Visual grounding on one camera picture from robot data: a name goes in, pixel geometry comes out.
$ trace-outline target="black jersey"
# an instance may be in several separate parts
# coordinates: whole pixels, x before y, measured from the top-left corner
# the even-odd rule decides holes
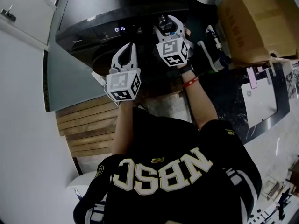
[[[133,116],[134,143],[98,166],[77,224],[247,222],[262,182],[229,122],[199,132],[178,119]]]

